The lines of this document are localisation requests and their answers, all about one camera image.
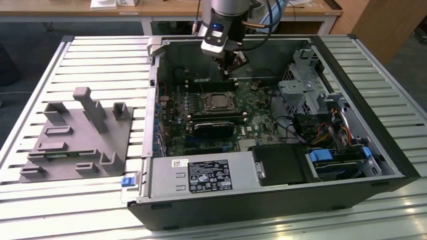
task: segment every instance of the blue latch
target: blue latch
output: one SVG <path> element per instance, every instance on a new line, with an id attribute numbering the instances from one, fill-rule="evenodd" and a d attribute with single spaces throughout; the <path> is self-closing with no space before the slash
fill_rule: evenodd
<path id="1" fill-rule="evenodd" d="M 311 162 L 330 161 L 334 159 L 328 149 L 315 149 L 308 154 L 308 156 L 310 156 Z"/>
<path id="2" fill-rule="evenodd" d="M 122 178 L 122 187 L 134 187 L 135 186 L 135 177 L 134 176 L 126 176 Z"/>
<path id="3" fill-rule="evenodd" d="M 363 153 L 367 159 L 372 156 L 371 150 L 367 146 L 363 147 Z"/>

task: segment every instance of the aluminum slotted table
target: aluminum slotted table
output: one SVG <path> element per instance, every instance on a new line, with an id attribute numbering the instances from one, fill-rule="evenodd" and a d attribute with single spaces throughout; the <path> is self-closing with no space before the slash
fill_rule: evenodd
<path id="1" fill-rule="evenodd" d="M 52 101 L 80 108 L 75 87 L 90 87 L 104 107 L 115 102 L 135 107 L 126 172 L 142 169 L 148 37 L 66 37 L 0 151 L 0 238 L 359 240 L 427 234 L 426 112 L 359 40 L 343 35 L 322 39 L 420 173 L 418 181 L 350 209 L 159 232 L 147 230 L 127 210 L 122 177 L 19 183 L 47 120 L 41 111 Z M 326 77 L 339 92 L 332 77 Z"/>

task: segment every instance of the green circuit board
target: green circuit board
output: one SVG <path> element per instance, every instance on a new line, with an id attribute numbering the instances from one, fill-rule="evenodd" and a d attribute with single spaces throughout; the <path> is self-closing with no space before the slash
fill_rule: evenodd
<path id="1" fill-rule="evenodd" d="M 166 117 L 174 116 L 166 124 L 170 132 L 168 140 L 166 141 L 167 156 L 196 155 L 204 153 L 230 153 L 246 151 L 239 145 L 240 140 L 254 140 L 250 143 L 256 145 L 280 143 L 279 133 L 274 127 L 274 120 L 267 108 L 268 94 L 264 88 L 251 89 L 251 80 L 239 80 L 239 88 L 232 92 L 234 104 L 240 111 L 247 113 L 247 121 L 244 124 L 236 124 L 234 134 L 227 138 L 194 140 L 194 136 L 188 134 L 188 122 L 186 116 L 194 112 L 204 110 L 204 94 L 186 93 L 186 89 L 176 88 L 170 94 L 170 103 L 166 107 Z M 195 107 L 187 107 L 188 99 L 196 101 Z"/>

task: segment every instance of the power supply label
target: power supply label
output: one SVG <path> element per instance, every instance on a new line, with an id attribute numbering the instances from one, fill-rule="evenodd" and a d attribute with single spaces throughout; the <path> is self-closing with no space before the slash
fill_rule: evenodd
<path id="1" fill-rule="evenodd" d="M 188 162 L 187 167 L 192 194 L 234 189 L 228 160 Z"/>

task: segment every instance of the cpu socket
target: cpu socket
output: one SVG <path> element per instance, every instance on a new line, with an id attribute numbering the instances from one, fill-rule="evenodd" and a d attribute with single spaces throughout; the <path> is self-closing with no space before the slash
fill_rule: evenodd
<path id="1" fill-rule="evenodd" d="M 204 111 L 207 113 L 234 113 L 239 109 L 235 105 L 235 95 L 231 92 L 206 93 Z"/>

